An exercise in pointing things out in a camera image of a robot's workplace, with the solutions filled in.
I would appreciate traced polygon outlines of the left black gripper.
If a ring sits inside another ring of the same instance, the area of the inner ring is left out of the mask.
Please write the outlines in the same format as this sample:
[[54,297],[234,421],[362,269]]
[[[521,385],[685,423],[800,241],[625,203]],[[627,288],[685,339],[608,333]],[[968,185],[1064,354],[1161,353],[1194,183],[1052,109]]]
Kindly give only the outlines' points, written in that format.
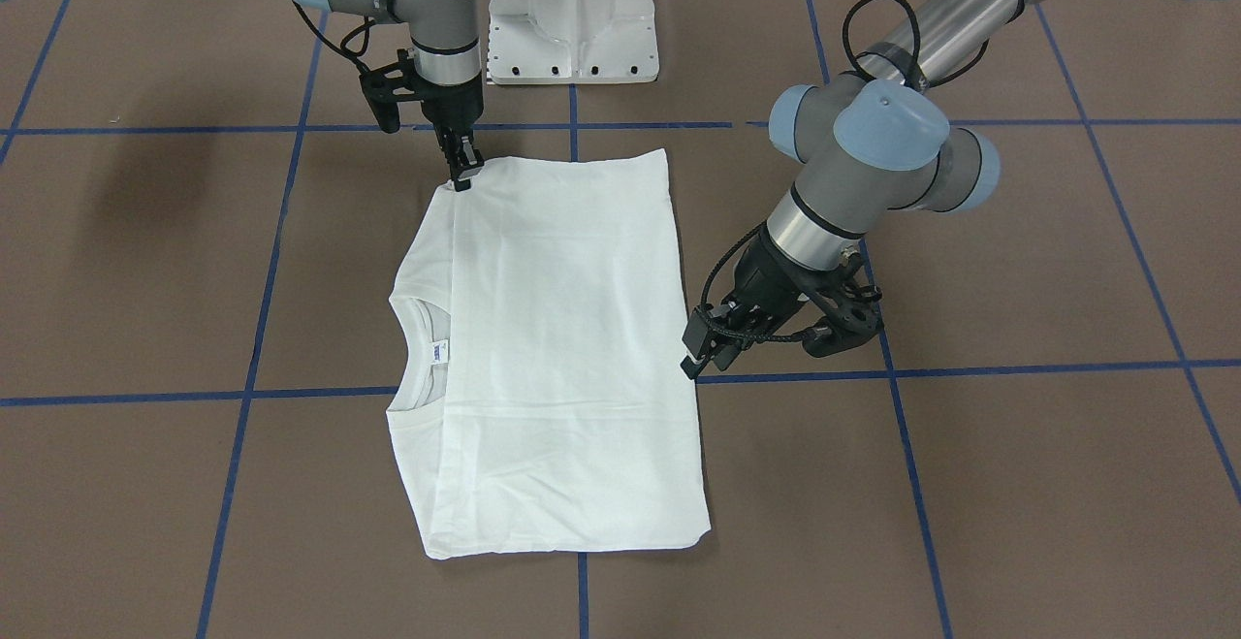
[[756,227],[719,259],[719,270],[736,254],[732,292],[719,306],[699,304],[688,316],[680,369],[691,381],[709,365],[724,372],[755,344],[799,342],[822,359],[860,347],[884,330],[881,290],[856,280],[866,261],[856,244],[844,246],[828,270],[812,270],[789,261]]

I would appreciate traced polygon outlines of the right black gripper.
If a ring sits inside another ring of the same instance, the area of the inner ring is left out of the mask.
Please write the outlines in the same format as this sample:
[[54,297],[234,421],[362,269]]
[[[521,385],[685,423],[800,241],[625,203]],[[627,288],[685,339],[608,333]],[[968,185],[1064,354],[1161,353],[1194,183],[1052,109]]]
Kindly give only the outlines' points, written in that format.
[[396,63],[365,69],[359,83],[380,130],[386,134],[398,132],[400,103],[419,103],[424,118],[437,130],[453,191],[469,191],[470,177],[485,165],[473,132],[484,110],[483,74],[457,86],[439,86],[426,79],[410,51],[402,48]]

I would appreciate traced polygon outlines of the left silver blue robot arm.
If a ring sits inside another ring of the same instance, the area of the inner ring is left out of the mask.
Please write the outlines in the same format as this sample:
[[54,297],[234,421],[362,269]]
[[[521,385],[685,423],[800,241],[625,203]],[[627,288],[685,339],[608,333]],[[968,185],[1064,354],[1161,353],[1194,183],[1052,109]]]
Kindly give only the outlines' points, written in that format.
[[774,102],[769,141],[802,170],[767,220],[725,254],[733,287],[688,316],[683,373],[728,369],[761,342],[817,359],[884,329],[882,293],[858,278],[859,242],[889,210],[962,213],[997,191],[997,148],[951,127],[930,92],[961,78],[990,38],[1042,0],[859,0],[841,25],[848,69],[792,86]]

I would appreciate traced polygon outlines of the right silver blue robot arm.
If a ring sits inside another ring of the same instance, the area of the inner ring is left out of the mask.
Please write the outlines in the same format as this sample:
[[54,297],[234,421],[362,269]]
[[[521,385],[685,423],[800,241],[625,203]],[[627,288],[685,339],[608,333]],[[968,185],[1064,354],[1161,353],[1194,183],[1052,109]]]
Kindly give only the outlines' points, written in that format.
[[[292,0],[326,48],[354,65],[364,99],[386,134],[400,130],[400,104],[419,103],[437,136],[454,191],[484,166],[474,128],[484,110],[477,0]],[[377,25],[403,25],[411,47],[372,68],[364,57]]]

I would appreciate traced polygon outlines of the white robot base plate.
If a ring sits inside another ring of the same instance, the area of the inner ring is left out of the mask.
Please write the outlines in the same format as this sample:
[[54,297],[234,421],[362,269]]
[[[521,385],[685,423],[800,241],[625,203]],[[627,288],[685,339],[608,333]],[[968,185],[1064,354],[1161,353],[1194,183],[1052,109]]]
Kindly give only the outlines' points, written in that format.
[[654,0],[491,0],[493,86],[624,86],[660,73]]

